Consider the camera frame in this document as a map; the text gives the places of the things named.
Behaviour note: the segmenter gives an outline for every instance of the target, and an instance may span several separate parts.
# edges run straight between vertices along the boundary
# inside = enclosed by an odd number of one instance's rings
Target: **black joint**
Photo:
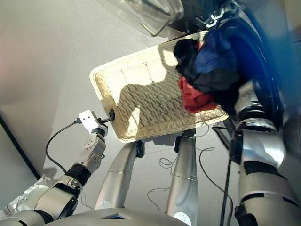
[[[262,127],[262,126],[247,126],[245,122],[243,122],[239,129],[247,129],[247,130],[253,130],[253,131],[259,131],[259,132],[271,132],[272,130],[270,128]]]
[[[236,164],[241,162],[241,153],[243,151],[243,132],[241,130],[236,130],[234,132],[231,147],[230,147],[230,159]]]
[[[81,164],[74,164],[65,175],[78,180],[84,186],[90,178],[91,172]]]
[[[144,150],[145,150],[144,143],[141,140],[139,140],[137,142],[137,155],[136,155],[136,157],[142,158],[144,156]]]
[[[103,137],[105,136],[105,131],[101,128],[95,128],[91,131],[91,133],[99,133],[100,135],[102,135]]]
[[[263,107],[260,106],[247,107],[238,114],[239,121],[243,121],[250,118],[270,119],[265,113]]]
[[[256,217],[252,213],[242,215],[238,219],[239,226],[258,226]]]
[[[109,111],[109,117],[111,118],[111,121],[114,121],[115,120],[115,112],[113,109],[111,109]]]
[[[24,221],[19,220],[18,222],[23,226],[28,226]]]
[[[178,136],[175,140],[174,152],[176,152],[177,154],[179,153],[179,149],[180,149],[181,137],[182,136]]]
[[[235,208],[235,218],[239,226],[258,226],[256,217],[246,212],[246,207],[241,204]]]
[[[242,198],[240,200],[240,203],[244,203],[245,201],[249,200],[249,199],[254,199],[254,198],[262,198],[264,197],[264,193],[254,193],[254,194],[249,194],[247,196],[245,196],[244,198]]]
[[[71,216],[77,207],[77,203],[78,201],[75,197],[70,199],[58,218],[62,219]]]
[[[276,175],[286,180],[286,178],[278,172],[276,167],[263,162],[245,161],[244,168],[247,175],[251,173],[268,173],[268,174]]]
[[[74,195],[75,197],[79,197],[79,194],[80,194],[80,187],[79,186],[76,186],[75,188],[71,188],[63,183],[58,183],[55,185],[56,188],[58,189],[61,189],[69,194],[72,194]]]
[[[53,221],[53,218],[49,213],[46,213],[46,212],[41,211],[41,210],[34,210],[34,211],[36,213],[40,214],[41,217],[43,217],[43,220],[44,220],[45,224],[48,224],[48,223]]]

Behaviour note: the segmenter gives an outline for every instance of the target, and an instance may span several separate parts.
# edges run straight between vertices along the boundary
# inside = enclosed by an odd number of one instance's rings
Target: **red cloth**
[[[182,93],[184,108],[188,112],[195,114],[216,108],[216,103],[210,95],[195,90],[183,76],[180,77],[178,86]]]

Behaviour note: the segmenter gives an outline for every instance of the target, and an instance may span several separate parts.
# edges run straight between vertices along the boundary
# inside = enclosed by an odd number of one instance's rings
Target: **silver robot leg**
[[[134,160],[144,156],[141,141],[125,144],[109,168],[100,189],[95,209],[122,208],[130,185]]]
[[[182,133],[166,214],[190,226],[198,225],[198,178],[195,129]]]

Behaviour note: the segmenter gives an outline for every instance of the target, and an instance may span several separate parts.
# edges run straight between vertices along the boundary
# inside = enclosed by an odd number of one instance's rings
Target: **clothing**
[[[235,52],[220,31],[209,31],[200,51],[192,39],[178,41],[174,55],[176,69],[194,89],[209,94],[228,115],[236,114],[240,75]]]
[[[214,110],[216,103],[208,94],[196,91],[184,77],[180,77],[178,81],[179,89],[182,92],[184,108],[190,113],[198,113],[200,111]]]

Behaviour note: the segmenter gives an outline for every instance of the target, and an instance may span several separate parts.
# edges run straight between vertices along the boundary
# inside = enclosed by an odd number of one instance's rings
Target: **white wall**
[[[53,128],[83,110],[102,108],[90,71],[167,39],[141,34],[96,0],[0,3],[0,110],[41,173]]]
[[[0,125],[0,209],[35,181],[35,176]]]

